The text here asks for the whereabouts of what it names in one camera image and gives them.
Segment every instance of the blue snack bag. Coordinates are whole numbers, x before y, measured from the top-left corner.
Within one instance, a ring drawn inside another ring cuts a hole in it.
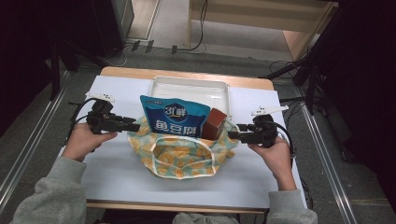
[[[140,96],[149,127],[153,133],[200,137],[210,107],[181,99]]]

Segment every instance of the aluminum rail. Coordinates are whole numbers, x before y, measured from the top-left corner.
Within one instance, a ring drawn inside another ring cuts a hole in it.
[[[296,87],[296,91],[299,96],[304,96],[304,94],[300,88]],[[318,150],[318,154],[319,154],[321,163],[323,165],[324,171],[325,171],[326,176],[329,180],[330,187],[332,188],[332,193],[334,194],[335,201],[337,202],[338,208],[340,209],[341,217],[343,218],[344,223],[348,223],[348,224],[349,223],[351,223],[351,224],[358,223],[358,221],[356,220],[355,215],[353,213],[350,201],[349,201],[347,194],[344,190],[344,187],[338,177],[337,172],[335,171],[334,165],[332,164],[332,159],[330,158],[330,155],[328,153],[326,145],[325,145],[323,138],[320,134],[316,120],[315,120],[314,116],[312,116],[309,113],[309,111],[305,105],[303,106],[303,113],[304,113],[304,117],[305,117],[306,123],[309,128],[309,131],[311,132],[312,138],[315,142],[315,146]]]
[[[32,159],[32,156],[35,153],[35,149],[37,148],[41,137],[49,126],[50,121],[52,120],[60,102],[62,101],[70,77],[71,75],[68,71],[64,72],[61,80],[61,83],[64,84],[63,87],[60,89],[59,94],[55,97],[55,99],[48,103],[43,115],[41,116],[40,120],[33,129],[28,140],[26,141],[20,155],[15,160],[5,180],[1,184],[0,215],[3,213],[12,192],[14,191],[19,180],[21,179],[21,176],[23,175],[23,172],[26,169],[30,159]]]

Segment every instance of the logo on bag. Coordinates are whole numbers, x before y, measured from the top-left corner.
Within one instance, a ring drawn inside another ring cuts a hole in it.
[[[171,104],[164,108],[166,116],[176,122],[185,120],[188,116],[187,110],[183,105]]]

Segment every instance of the brown box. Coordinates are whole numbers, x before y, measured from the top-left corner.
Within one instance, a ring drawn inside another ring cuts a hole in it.
[[[201,138],[208,140],[218,140],[226,119],[226,114],[216,108],[212,108],[206,122],[203,125]]]

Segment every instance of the white tray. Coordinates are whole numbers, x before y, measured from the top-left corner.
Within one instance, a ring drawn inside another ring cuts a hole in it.
[[[229,85],[222,81],[155,77],[149,95],[164,99],[178,98],[215,107],[231,119]]]

